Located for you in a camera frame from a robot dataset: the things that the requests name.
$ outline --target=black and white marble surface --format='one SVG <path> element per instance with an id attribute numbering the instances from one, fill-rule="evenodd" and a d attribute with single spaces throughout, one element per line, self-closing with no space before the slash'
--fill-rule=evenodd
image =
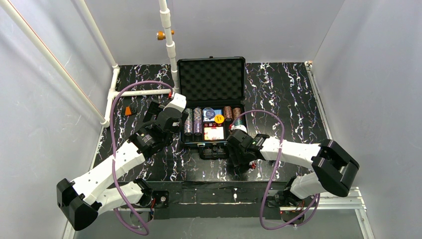
<path id="1" fill-rule="evenodd" d="M 285 139 L 301 143 L 318 143 L 326 139 L 316 100 L 304 63 L 248 63 L 246 65 L 245 110 L 266 110 L 276 114 L 284 123 Z M 129 84 L 155 80 L 173 85 L 168 65 L 122 66 L 116 90 Z M 161 89 L 161 86 L 138 86 L 133 90 Z M 149 103 L 162 96 L 124 97 L 118 102 L 113 122 L 118 145 L 139 129 Z M 137 109 L 137 115 L 122 116 L 126 106 Z M 280 136 L 281 127 L 271 116 L 257 113 L 247 115 L 248 132 L 254 136 L 265 133 Z M 100 140 L 94 166 L 112 154 L 110 129 L 105 128 Z M 124 181 L 142 177 L 148 181 L 268 181 L 273 161 L 257 162 L 255 169 L 240 173 L 227 169 L 226 160 L 202 160 L 195 150 L 183 148 L 179 137 L 145 163 L 131 169 Z M 276 180 L 288 181 L 308 170 L 289 163 L 281 163 Z"/>

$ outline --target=gray wall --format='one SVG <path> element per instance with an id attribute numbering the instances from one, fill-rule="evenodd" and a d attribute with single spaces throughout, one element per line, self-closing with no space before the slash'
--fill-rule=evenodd
<path id="1" fill-rule="evenodd" d="M 12 1 L 105 110 L 111 68 L 70 1 Z M 61 238 L 57 182 L 86 172 L 101 125 L 0 8 L 0 238 Z"/>
<path id="2" fill-rule="evenodd" d="M 346 0 L 314 61 L 376 238 L 421 238 L 422 3 Z"/>
<path id="3" fill-rule="evenodd" d="M 86 0 L 118 64 L 169 63 L 158 0 Z M 312 60 L 344 0 L 168 0 L 177 59 Z"/>

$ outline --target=purple cable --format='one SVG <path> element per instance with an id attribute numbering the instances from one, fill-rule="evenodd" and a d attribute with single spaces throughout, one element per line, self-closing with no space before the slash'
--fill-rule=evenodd
<path id="1" fill-rule="evenodd" d="M 165 87 L 167 87 L 167 88 L 169 88 L 170 89 L 170 92 L 172 92 L 173 91 L 173 89 L 172 89 L 172 87 L 170 86 L 170 85 L 168 85 L 168 84 L 166 84 L 166 83 L 163 83 L 163 82 L 159 82 L 159 81 L 141 81 L 141 82 L 136 82 L 136 83 L 134 83 L 134 84 L 131 84 L 131 85 L 128 85 L 127 87 L 125 87 L 123 90 L 121 90 L 120 92 L 119 92 L 119 94 L 116 96 L 116 98 L 114 99 L 114 101 L 113 101 L 113 104 L 111 105 L 111 111 L 110 111 L 110 132 L 111 132 L 111 144 L 112 144 L 112 146 L 113 146 L 113 156 L 114 156 L 114 158 L 116 158 L 116 151 L 117 151 L 117 146 L 116 146 L 116 139 L 114 138 L 114 125 L 113 125 L 113 113 L 114 113 L 114 108 L 115 108 L 115 106 L 116 106 L 116 104 L 117 104 L 117 101 L 119 100 L 119 98 L 120 98 L 120 96 L 125 92 L 125 91 L 127 91 L 127 90 L 129 90 L 129 89 L 131 89 L 131 88 L 133 88 L 133 87 L 135 87 L 135 86 L 138 86 L 138 85 L 144 85 L 144 84 L 159 84 L 159 85 L 163 85 L 163 86 L 165 86 Z M 141 218 L 141 216 L 138 214 L 138 212 L 135 210 L 135 208 L 132 206 L 132 204 L 129 202 L 129 200 L 127 199 L 127 197 L 124 195 L 124 193 L 122 192 L 122 190 L 121 190 L 121 188 L 120 188 L 120 186 L 119 186 L 119 184 L 118 184 L 118 181 L 117 181 L 117 176 L 116 176 L 116 168 L 115 168 L 115 165 L 116 165 L 116 161 L 113 159 L 113 161 L 112 161 L 112 169 L 111 169 L 111 172 L 112 172 L 112 174 L 113 174 L 113 181 L 114 181 L 114 185 L 116 186 L 116 189 L 117 189 L 117 191 L 119 192 L 119 194 L 120 194 L 120 196 L 121 196 L 121 198 L 124 200 L 124 202 L 126 203 L 126 205 L 130 208 L 130 210 L 133 212 L 133 214 L 136 216 L 136 218 L 141 222 L 141 224 L 142 224 L 142 226 L 145 228 L 145 230 L 146 230 L 146 232 L 144 233 L 144 232 L 142 232 L 142 231 L 138 231 L 138 230 L 136 230 L 135 228 L 138 228 L 138 227 L 134 227 L 134 226 L 131 226 L 131 225 L 129 225 L 128 223 L 126 223 L 124 220 L 123 220 L 123 218 L 121 218 L 121 215 L 120 215 L 120 213 L 119 213 L 119 211 L 118 211 L 118 209 L 114 209 L 114 212 L 115 212 L 115 214 L 116 214 L 116 216 L 117 216 L 117 218 L 118 218 L 118 220 L 122 223 L 122 225 L 123 226 L 125 226 L 127 229 L 129 229 L 130 231 L 132 231 L 132 232 L 134 232 L 134 233 L 136 233 L 136 234 L 139 234 L 139 235 L 142 235 L 142 236 L 146 236 L 146 235 L 148 235 L 149 234 L 149 228 L 148 228 L 148 225 L 147 225 L 147 223 L 145 223 L 144 222 L 144 220 Z"/>
<path id="2" fill-rule="evenodd" d="M 317 197 L 318 197 L 318 202 L 317 202 L 317 205 L 315 206 L 315 209 L 314 209 L 314 211 L 312 212 L 312 214 L 309 216 L 309 218 L 307 219 L 307 220 L 305 220 L 303 223 L 301 223 L 301 224 L 299 224 L 298 226 L 301 226 L 301 225 L 303 225 L 303 224 L 305 224 L 305 223 L 307 223 L 313 216 L 314 216 L 314 214 L 315 214 L 315 212 L 316 212 L 316 210 L 317 210 L 317 207 L 318 207 L 318 204 L 319 204 L 319 194 L 317 194 L 317 195 L 315 195 L 314 196 L 314 199 L 311 201 L 311 203 L 308 205 L 308 207 L 306 207 L 306 209 L 305 210 L 303 210 L 303 212 L 301 212 L 299 215 L 297 215 L 295 218 L 293 218 L 293 219 L 291 219 L 290 221 L 288 221 L 288 222 L 286 222 L 286 223 L 284 223 L 284 224 L 281 224 L 281 225 L 278 225 L 278 226 L 276 226 L 276 227 L 273 227 L 273 228 L 269 228 L 269 227 L 267 227 L 266 225 L 264 225 L 264 218 L 263 218 L 263 214 L 264 214 L 264 207 L 265 207 L 265 201 L 267 200 L 267 195 L 268 195 L 268 191 L 270 190 L 270 187 L 271 187 L 271 183 L 272 183 L 272 181 L 273 181 L 273 179 L 274 179 L 274 176 L 275 176 L 275 174 L 276 174 L 276 171 L 277 171 L 277 167 L 278 167 L 278 165 L 279 165 L 279 163 L 280 163 L 280 157 L 281 157 L 281 148 L 282 148 L 282 143 L 283 143 L 283 139 L 284 139 L 284 124 L 283 124 L 283 122 L 275 115 L 275 114 L 273 114 L 273 113 L 271 113 L 271 112 L 268 112 L 268 111 L 263 111 L 263 110 L 251 110 L 251 111 L 246 111 L 246 112 L 244 112 L 244 113 L 241 113 L 238 117 L 236 117 L 234 120 L 233 120 L 233 122 L 236 122 L 236 120 L 238 119 L 238 118 L 240 118 L 240 117 L 242 117 L 243 115 L 245 115 L 245 114 L 247 114 L 247 113 L 253 113 L 253 112 L 263 112 L 263 113 L 266 113 L 266 114 L 269 114 L 269 115 L 271 115 L 272 117 L 274 117 L 277 121 L 278 121 L 278 123 L 281 125 L 281 137 L 280 137 L 280 148 L 279 148 L 279 150 L 278 150 L 278 154 L 277 154 L 277 159 L 276 159 L 276 163 L 275 163 L 275 165 L 274 165 L 274 169 L 273 169 L 273 173 L 271 174 L 271 177 L 270 177 L 270 179 L 269 179 L 269 181 L 268 181 L 268 184 L 267 184 L 267 188 L 265 189 L 265 193 L 264 193 L 264 198 L 262 199 L 262 203 L 261 203 L 261 209 L 260 209 L 260 211 L 259 211 L 259 222 L 261 223 L 261 226 L 264 228 L 264 229 L 267 229 L 267 230 L 276 230 L 276 229 L 280 229 L 280 228 L 283 228 L 283 227 L 285 227 L 285 226 L 287 226 L 287 225 L 290 225 L 290 223 L 292 223 L 292 222 L 294 222 L 294 221 L 296 221 L 298 218 L 300 218 L 301 216 L 303 216 L 308 210 L 309 210 L 309 208 L 311 208 L 311 206 L 315 203 L 315 200 L 317 199 Z"/>

